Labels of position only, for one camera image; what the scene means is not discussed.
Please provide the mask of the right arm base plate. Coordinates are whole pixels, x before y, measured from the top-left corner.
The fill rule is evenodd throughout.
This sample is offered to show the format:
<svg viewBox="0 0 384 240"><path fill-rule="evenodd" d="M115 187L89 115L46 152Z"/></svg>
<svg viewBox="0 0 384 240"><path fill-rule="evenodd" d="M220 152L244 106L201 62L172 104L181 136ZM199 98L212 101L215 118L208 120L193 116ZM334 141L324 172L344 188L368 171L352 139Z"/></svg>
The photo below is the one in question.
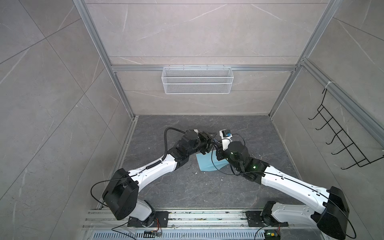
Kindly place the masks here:
<svg viewBox="0 0 384 240"><path fill-rule="evenodd" d="M249 227L288 227L287 222L279 222L272 214L265 211L246 211L246 220Z"/></svg>

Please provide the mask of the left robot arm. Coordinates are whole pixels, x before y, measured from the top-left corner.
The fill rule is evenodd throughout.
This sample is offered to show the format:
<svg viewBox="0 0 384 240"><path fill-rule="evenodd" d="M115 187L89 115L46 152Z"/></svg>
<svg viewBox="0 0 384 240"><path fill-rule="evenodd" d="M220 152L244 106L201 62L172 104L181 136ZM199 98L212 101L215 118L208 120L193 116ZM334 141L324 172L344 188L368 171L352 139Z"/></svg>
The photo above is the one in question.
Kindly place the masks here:
<svg viewBox="0 0 384 240"><path fill-rule="evenodd" d="M187 130L176 144L168 149L167 128L165 131L165 153L159 159L134 170L117 170L109 180L102 198L117 220L126 217L145 222L152 218L155 210L146 202L138 199L139 192L163 175L171 173L185 165L191 155L198 152L206 154L213 148L216 134Z"/></svg>

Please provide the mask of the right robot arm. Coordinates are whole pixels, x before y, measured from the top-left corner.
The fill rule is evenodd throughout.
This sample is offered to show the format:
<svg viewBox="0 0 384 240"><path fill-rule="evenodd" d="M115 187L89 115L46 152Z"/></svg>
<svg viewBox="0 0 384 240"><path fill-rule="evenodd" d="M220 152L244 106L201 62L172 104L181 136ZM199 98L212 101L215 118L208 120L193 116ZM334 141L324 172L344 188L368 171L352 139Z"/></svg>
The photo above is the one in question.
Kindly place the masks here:
<svg viewBox="0 0 384 240"><path fill-rule="evenodd" d="M214 148L217 159L228 161L235 169L234 176L276 189L302 202L301 205L267 202L262 211L265 225L300 223L316 226L325 235L337 240L348 237L350 210L341 189L314 186L287 175L267 162L252 158L248 148L239 141L214 140Z"/></svg>

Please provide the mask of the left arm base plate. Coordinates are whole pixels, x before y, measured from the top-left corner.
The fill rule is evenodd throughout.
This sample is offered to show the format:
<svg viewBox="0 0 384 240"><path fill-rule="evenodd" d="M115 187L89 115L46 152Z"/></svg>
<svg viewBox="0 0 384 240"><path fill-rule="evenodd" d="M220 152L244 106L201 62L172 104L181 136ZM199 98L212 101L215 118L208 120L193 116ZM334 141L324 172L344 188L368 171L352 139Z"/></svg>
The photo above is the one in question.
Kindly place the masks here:
<svg viewBox="0 0 384 240"><path fill-rule="evenodd" d="M130 217L127 223L128 227L151 227L157 228L160 225L161 228L166 228L169 221L169 212L167 211L158 211L152 213L146 220L140 221L137 218Z"/></svg>

